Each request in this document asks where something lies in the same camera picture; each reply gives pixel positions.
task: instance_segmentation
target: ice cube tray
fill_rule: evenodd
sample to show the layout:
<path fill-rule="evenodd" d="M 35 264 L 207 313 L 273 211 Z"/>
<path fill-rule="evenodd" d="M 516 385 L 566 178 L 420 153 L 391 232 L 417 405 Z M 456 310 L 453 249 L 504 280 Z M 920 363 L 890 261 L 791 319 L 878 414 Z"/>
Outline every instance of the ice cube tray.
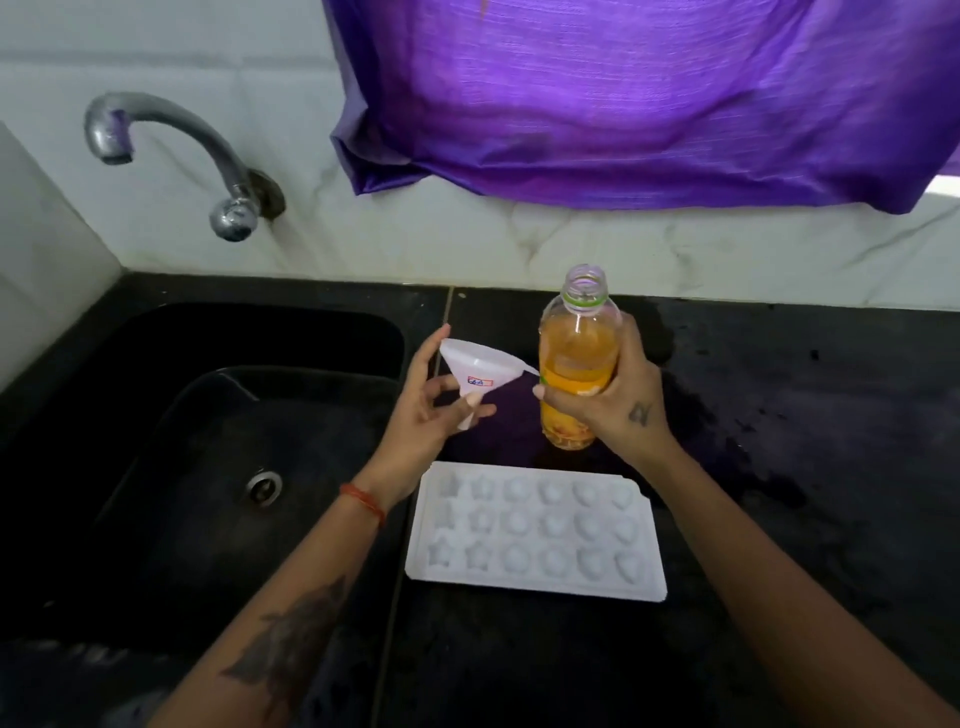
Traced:
<path fill-rule="evenodd" d="M 412 579 L 666 599 L 650 501 L 613 475 L 434 463 L 420 480 Z"/>

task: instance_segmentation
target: faucet spout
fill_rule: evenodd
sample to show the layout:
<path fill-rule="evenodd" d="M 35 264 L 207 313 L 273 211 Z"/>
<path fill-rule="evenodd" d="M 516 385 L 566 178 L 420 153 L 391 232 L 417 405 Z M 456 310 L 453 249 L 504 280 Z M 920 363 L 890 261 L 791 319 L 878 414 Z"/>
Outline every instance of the faucet spout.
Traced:
<path fill-rule="evenodd" d="M 213 127 L 192 111 L 149 93 L 106 93 L 90 102 L 84 135 L 93 156 L 104 164 L 133 161 L 130 126 L 135 121 L 178 129 L 200 142 L 212 157 L 229 195 L 210 212 L 210 226 L 219 237 L 245 240 L 256 229 L 261 214 L 273 220 L 286 208 L 276 182 L 249 169 Z"/>

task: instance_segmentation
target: hand tattoo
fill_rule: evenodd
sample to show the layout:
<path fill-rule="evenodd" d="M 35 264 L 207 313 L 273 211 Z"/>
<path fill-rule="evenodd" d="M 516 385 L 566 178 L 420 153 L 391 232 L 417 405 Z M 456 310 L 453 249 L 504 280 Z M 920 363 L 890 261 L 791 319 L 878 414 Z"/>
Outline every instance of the hand tattoo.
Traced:
<path fill-rule="evenodd" d="M 627 415 L 627 419 L 632 423 L 638 423 L 641 427 L 647 426 L 647 418 L 650 417 L 650 410 L 653 408 L 653 404 L 643 404 L 637 402 L 634 405 L 634 408 L 630 410 L 630 414 Z"/>
<path fill-rule="evenodd" d="M 266 683 L 270 704 L 265 717 L 280 702 L 292 716 L 310 687 L 346 594 L 347 580 L 341 576 L 302 595 L 283 614 L 264 615 L 261 619 L 269 626 L 221 674 L 246 685 Z"/>

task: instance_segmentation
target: bottle base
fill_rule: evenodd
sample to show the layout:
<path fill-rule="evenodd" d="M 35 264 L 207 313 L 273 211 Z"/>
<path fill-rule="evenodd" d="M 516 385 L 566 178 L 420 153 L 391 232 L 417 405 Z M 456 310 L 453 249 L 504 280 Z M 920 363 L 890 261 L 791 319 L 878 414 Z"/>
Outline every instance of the bottle base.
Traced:
<path fill-rule="evenodd" d="M 585 449 L 585 448 L 589 448 L 593 444 L 593 441 L 596 440 L 595 437 L 588 437 L 586 439 L 579 439 L 579 440 L 571 440 L 568 437 L 561 437 L 560 435 L 556 434 L 555 432 L 551 432 L 546 428 L 543 428 L 542 431 L 543 431 L 543 437 L 545 437 L 552 446 L 560 449 L 567 449 L 567 450 Z"/>

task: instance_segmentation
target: bottle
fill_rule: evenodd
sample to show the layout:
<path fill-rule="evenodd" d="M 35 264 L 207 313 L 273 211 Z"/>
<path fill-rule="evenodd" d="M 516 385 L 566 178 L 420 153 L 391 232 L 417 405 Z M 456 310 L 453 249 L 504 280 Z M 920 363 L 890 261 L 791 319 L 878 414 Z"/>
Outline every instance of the bottle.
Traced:
<path fill-rule="evenodd" d="M 540 380 L 583 397 L 602 392 L 620 353 L 621 320 L 603 270 L 571 268 L 540 319 Z M 546 439 L 561 449 L 583 449 L 595 439 L 589 427 L 546 402 L 540 404 L 540 422 Z"/>

